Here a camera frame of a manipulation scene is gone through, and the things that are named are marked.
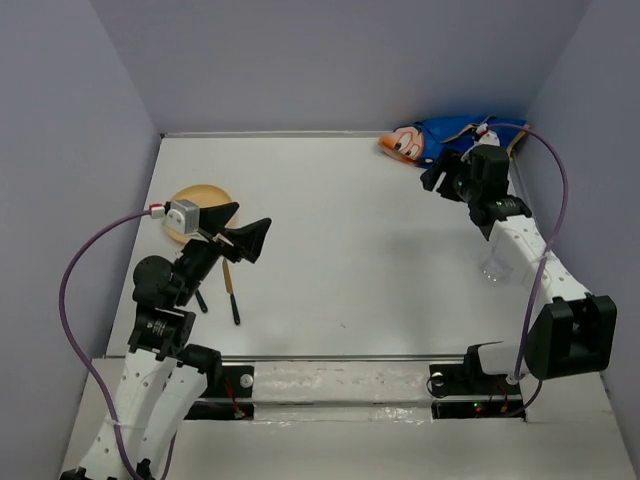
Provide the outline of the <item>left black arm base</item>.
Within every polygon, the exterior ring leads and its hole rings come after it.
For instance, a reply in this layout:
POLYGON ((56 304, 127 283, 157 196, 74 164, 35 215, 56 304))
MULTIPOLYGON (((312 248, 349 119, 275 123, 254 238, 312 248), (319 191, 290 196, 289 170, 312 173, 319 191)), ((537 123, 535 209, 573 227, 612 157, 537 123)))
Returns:
POLYGON ((251 364, 224 364, 219 379, 208 379, 186 420, 245 421, 254 416, 252 400, 255 368, 251 364))

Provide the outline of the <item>blue cartoon placemat cloth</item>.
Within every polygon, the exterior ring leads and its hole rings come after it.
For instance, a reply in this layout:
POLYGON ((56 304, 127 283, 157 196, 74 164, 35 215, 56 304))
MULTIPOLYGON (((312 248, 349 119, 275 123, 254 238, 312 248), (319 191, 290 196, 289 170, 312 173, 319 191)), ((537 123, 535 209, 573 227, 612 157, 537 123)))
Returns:
POLYGON ((397 127, 380 136, 378 146, 391 158, 409 165, 429 169, 445 148, 465 154, 474 147, 476 127, 487 123, 500 139, 500 147, 509 155, 525 137, 525 132, 513 125, 529 128, 520 118, 494 115, 456 115, 434 117, 397 127))

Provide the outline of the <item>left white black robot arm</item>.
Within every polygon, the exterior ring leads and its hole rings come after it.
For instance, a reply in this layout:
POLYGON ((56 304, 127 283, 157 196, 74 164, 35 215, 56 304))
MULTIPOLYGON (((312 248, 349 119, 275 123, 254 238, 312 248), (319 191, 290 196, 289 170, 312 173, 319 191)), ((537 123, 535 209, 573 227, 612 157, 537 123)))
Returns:
POLYGON ((64 479, 163 479, 171 464, 175 436, 191 407, 215 392, 223 375, 219 351, 193 344, 196 320, 186 306, 219 260, 256 262, 270 218, 231 228, 239 208, 230 202, 201 208, 188 200, 154 203, 94 234, 72 257, 58 293, 59 317, 67 340, 99 387, 107 412, 92 445, 64 479), (143 258, 134 268, 133 328, 116 390, 109 390, 75 339, 66 311, 74 267, 102 236, 132 220, 149 217, 187 237, 178 257, 143 258))

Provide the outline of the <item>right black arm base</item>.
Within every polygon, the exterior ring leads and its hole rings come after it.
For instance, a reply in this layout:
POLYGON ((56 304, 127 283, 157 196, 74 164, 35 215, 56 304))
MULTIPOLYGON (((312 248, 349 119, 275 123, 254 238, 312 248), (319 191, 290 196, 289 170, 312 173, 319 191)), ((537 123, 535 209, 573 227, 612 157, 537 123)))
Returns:
POLYGON ((508 384, 505 374, 485 373, 479 349, 469 347, 461 362, 429 367, 425 387, 434 420, 525 417, 520 387, 508 384))

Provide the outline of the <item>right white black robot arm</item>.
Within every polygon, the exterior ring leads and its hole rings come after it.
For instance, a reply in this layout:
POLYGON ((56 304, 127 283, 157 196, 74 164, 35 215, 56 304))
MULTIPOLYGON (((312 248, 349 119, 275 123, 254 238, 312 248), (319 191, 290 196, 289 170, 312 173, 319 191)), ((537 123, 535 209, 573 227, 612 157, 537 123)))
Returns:
POLYGON ((467 156, 444 150, 426 170, 424 189, 463 202, 512 280, 529 291, 522 332, 513 342, 474 345, 460 368, 462 384, 482 392, 497 375, 518 382, 605 370, 610 362, 617 307, 575 279, 541 236, 526 203, 508 192, 509 158, 498 146, 480 145, 467 156))

